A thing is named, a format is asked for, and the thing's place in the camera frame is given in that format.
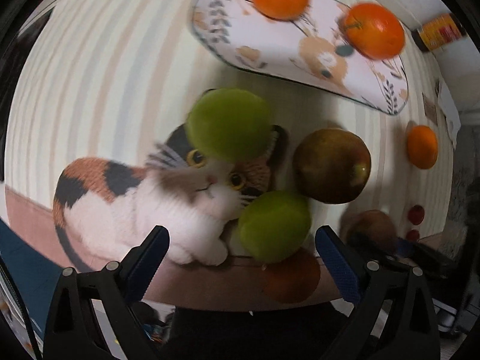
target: cat tail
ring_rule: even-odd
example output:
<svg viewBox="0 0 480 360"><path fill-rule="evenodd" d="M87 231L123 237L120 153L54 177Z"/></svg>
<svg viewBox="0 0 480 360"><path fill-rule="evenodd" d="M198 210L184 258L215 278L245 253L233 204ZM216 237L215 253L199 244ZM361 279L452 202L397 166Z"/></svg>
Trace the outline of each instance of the cat tail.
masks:
<svg viewBox="0 0 480 360"><path fill-rule="evenodd" d="M70 240L67 235L67 222L65 220L64 215L64 205L60 202L59 198L57 197L57 192L55 192L55 197L53 198L53 222L55 224L55 230L57 232L58 240L63 248L63 251L70 259L70 261L74 264L75 268L79 272L91 272L93 269L83 261L83 259L78 255L75 251L73 246L70 243Z"/></svg>

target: cat nose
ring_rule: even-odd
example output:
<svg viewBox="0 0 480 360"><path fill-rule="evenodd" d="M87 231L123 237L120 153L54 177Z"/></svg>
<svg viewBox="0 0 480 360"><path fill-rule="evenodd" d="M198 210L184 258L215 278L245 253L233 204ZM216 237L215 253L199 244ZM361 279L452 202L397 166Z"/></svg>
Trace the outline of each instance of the cat nose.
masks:
<svg viewBox="0 0 480 360"><path fill-rule="evenodd" d="M217 182L218 182L218 179L215 176L212 176L212 175L207 176L207 183L216 184Z"/></svg>

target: decorative plate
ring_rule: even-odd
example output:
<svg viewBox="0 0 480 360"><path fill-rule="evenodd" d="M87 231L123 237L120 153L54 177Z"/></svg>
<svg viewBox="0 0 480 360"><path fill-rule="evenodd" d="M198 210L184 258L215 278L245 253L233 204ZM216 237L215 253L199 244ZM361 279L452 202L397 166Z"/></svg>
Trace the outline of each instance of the decorative plate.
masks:
<svg viewBox="0 0 480 360"><path fill-rule="evenodd" d="M342 37L338 20L350 8L310 0L295 21L275 21L251 0L194 0L194 35L223 62L253 73L318 87L389 115L409 92L400 56L371 61Z"/></svg>

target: blue fabric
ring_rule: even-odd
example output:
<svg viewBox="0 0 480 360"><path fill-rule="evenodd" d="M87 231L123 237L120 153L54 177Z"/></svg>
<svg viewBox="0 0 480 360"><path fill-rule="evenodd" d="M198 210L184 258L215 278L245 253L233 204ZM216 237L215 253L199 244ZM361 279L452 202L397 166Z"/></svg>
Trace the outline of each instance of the blue fabric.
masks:
<svg viewBox="0 0 480 360"><path fill-rule="evenodd" d="M50 302L62 268L31 248L2 220L0 254L34 321L35 331L43 339Z"/></svg>
<svg viewBox="0 0 480 360"><path fill-rule="evenodd" d="M400 257L411 257L413 252L413 245L410 242L400 237L397 238L397 254Z"/></svg>
<svg viewBox="0 0 480 360"><path fill-rule="evenodd" d="M359 278L322 227L315 234L315 246L342 298L355 305L359 304L362 300Z"/></svg>

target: cherry tomato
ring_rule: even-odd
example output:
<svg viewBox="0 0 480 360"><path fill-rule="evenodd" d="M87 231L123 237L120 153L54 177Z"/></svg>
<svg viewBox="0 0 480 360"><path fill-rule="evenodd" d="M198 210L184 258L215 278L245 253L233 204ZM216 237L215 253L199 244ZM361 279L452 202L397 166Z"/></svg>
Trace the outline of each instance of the cherry tomato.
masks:
<svg viewBox="0 0 480 360"><path fill-rule="evenodd" d="M425 218L425 210L422 206L414 205L410 208L407 218L412 223L412 225L418 226L420 223L423 222Z"/></svg>
<svg viewBox="0 0 480 360"><path fill-rule="evenodd" d="M420 239L420 233L418 230L412 229L405 235L405 239L410 242L418 242Z"/></svg>

